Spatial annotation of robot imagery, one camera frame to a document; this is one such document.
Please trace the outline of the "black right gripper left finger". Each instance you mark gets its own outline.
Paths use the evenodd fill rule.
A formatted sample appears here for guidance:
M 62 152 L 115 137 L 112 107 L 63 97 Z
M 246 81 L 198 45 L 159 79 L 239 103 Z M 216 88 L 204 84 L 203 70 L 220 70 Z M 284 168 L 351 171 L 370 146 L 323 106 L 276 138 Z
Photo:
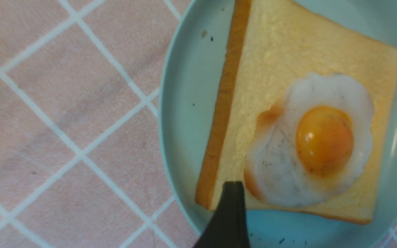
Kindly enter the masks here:
M 194 248 L 249 248 L 242 182 L 225 182 L 217 208 Z

